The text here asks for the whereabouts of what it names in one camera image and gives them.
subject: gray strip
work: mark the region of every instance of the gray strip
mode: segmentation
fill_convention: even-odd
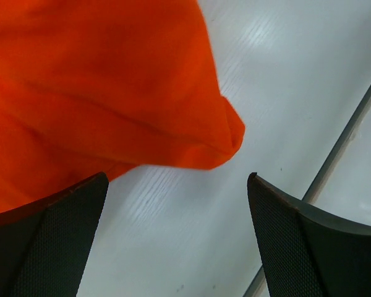
[[[318,197],[320,191],[323,189],[335,165],[341,158],[349,141],[352,139],[352,133],[360,126],[360,123],[362,122],[365,114],[368,112],[370,107],[371,107],[371,85],[369,89],[366,91],[363,98],[361,99],[359,105],[357,106],[356,110],[351,116],[349,122],[346,124],[338,140],[331,149],[331,152],[328,154],[322,167],[316,174],[316,177],[310,184],[307,192],[305,193],[305,196],[302,198],[303,201],[312,204]],[[261,266],[243,297],[258,296],[264,289],[264,284],[265,274]]]

